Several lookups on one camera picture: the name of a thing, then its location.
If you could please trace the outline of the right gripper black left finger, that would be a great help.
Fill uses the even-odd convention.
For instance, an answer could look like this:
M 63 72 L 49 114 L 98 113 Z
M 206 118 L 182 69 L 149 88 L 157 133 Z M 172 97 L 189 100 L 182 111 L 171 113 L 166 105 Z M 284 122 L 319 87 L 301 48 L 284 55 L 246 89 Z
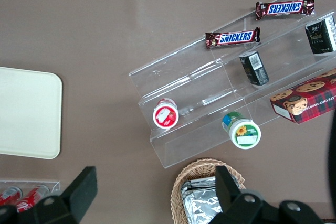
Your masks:
M 33 223 L 80 223 L 97 192 L 96 167 L 87 166 L 60 195 L 48 196 L 33 207 Z

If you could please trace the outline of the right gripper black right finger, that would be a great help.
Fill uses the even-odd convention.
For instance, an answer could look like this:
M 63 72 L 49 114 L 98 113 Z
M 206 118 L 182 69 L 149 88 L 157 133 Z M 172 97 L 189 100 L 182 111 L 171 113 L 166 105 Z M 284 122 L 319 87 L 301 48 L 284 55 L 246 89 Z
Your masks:
M 216 195 L 222 212 L 210 223 L 278 223 L 278 209 L 266 203 L 257 193 L 241 191 L 225 166 L 215 171 Z

